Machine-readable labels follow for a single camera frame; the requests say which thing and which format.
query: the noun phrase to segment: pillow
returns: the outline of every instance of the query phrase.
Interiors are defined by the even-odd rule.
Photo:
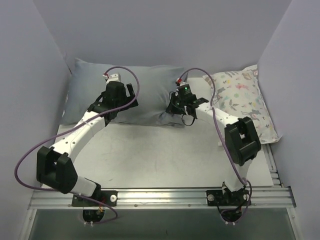
[[[211,75],[216,87],[214,106],[239,118],[250,117],[262,144],[276,143],[280,140],[268,113],[258,86],[258,66],[246,67],[242,71],[225,71]],[[203,78],[211,87],[209,77]]]
[[[106,89],[106,81],[102,75],[110,67],[112,65],[75,60],[61,124],[69,125],[81,120],[90,104]],[[169,93],[175,91],[177,88],[175,83],[185,69],[167,65],[128,66],[128,68],[136,74],[140,83],[140,93],[137,97],[139,105],[119,112],[113,122],[182,127],[181,116],[171,115],[165,111],[170,102]],[[136,80],[130,72],[120,68],[109,72],[110,75],[114,73],[119,73],[121,81],[124,84],[131,83],[134,92],[137,92]]]

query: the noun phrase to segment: floral pillow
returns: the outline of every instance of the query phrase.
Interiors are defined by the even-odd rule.
[[[239,118],[250,117],[262,144],[280,140],[258,86],[257,65],[242,71],[218,72],[211,77],[216,87],[214,106]],[[209,77],[205,75],[203,78],[213,93],[213,84]]]

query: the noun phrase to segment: robotic arm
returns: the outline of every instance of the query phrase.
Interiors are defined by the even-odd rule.
[[[129,96],[127,96],[126,87],[121,82],[119,74],[113,74],[110,77],[104,75],[104,77],[106,79],[105,91],[90,105],[77,125],[86,123],[88,119],[102,112],[128,104],[135,97],[131,84],[126,85],[129,92]],[[137,100],[120,111],[136,106],[138,106]],[[106,127],[120,111],[98,116],[51,147],[41,147],[37,152],[36,179],[63,194],[81,194],[101,201],[104,197],[101,186],[87,178],[78,176],[74,162],[90,139]]]
[[[189,84],[180,79],[176,82],[177,89],[171,95],[167,113],[190,115],[213,124],[213,109],[207,99],[197,98],[192,93]],[[213,107],[218,124],[224,128],[225,145],[231,155],[235,168],[241,178],[246,178],[252,160],[261,150],[261,143],[251,118],[238,118]],[[244,185],[240,182],[235,171],[230,168],[222,188],[228,198],[243,196]]]

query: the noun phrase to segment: screw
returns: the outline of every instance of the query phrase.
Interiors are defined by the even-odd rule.
[[[212,202],[213,200],[215,200],[215,197],[212,194],[209,194],[207,197],[209,202]]]
[[[111,195],[110,196],[110,202],[114,203],[115,201],[117,201],[117,196],[116,195]]]

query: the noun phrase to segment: gray pillow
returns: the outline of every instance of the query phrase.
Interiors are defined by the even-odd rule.
[[[102,75],[112,66],[75,59],[61,124],[69,125],[80,121],[90,104],[106,89],[106,81]],[[136,74],[140,82],[137,98],[139,106],[119,112],[113,122],[143,126],[183,126],[181,116],[165,111],[170,102],[169,93],[176,89],[175,82],[185,69],[167,65],[128,68]],[[137,83],[130,72],[120,68],[109,72],[110,75],[115,73],[120,74],[124,84],[131,83],[134,92],[137,92]]]

